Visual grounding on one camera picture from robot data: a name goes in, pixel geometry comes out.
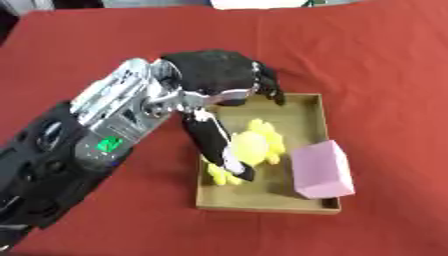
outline yellow rubber duck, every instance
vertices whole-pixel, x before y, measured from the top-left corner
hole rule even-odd
[[[247,131],[232,134],[230,147],[238,160],[251,167],[255,167],[265,160],[272,165],[278,164],[280,155],[285,153],[283,136],[275,131],[272,124],[261,119],[251,120],[247,125]],[[212,163],[208,164],[207,172],[220,186],[227,183],[239,185],[243,182],[242,179]]]

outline black robotic glove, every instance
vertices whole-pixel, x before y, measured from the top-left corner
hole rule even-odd
[[[276,104],[283,105],[285,96],[277,81],[275,71],[265,64],[251,60],[238,52],[208,50],[181,52],[162,56],[170,61],[181,74],[185,91],[202,95],[219,95],[229,90],[251,89],[266,95]],[[244,99],[226,100],[221,105],[239,106]]]
[[[278,105],[285,103],[274,70],[240,53],[208,50],[168,54],[162,59],[177,70],[182,89],[202,97],[204,102],[213,98],[209,103],[239,106],[246,102],[246,97],[257,93]],[[254,170],[231,153],[230,136],[212,113],[201,108],[184,113],[183,125],[209,162],[236,177],[254,179]]]

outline red table surface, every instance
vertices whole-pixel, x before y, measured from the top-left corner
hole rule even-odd
[[[315,9],[36,12],[0,49],[0,140],[130,57],[224,48],[323,94],[356,196],[336,216],[194,208],[197,155],[173,118],[18,255],[448,255],[448,2]]]

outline green indicator light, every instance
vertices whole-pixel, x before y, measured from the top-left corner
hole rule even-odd
[[[109,136],[101,140],[96,145],[96,148],[103,152],[110,153],[114,151],[116,148],[118,148],[118,146],[120,146],[121,143],[123,143],[123,139],[114,136]]]

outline yellow plush toy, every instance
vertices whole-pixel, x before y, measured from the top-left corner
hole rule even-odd
[[[263,161],[269,164],[278,164],[280,155],[285,153],[282,135],[275,131],[272,124],[254,119],[249,122],[247,131],[240,134],[232,134],[232,153],[238,160],[255,167]],[[230,172],[209,163],[208,173],[213,177],[217,185],[225,185],[227,182],[239,185],[243,182],[240,178],[233,176]]]

